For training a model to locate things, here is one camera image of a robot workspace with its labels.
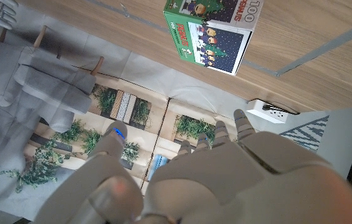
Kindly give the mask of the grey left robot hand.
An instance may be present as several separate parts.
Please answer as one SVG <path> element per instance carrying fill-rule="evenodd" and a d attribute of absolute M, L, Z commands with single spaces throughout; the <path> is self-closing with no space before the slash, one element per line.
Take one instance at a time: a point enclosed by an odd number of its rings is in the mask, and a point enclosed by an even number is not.
<path fill-rule="evenodd" d="M 120 164 L 127 128 L 113 122 L 36 223 L 352 223 L 352 186 L 324 158 L 234 112 L 236 141 L 184 141 L 142 191 Z"/>

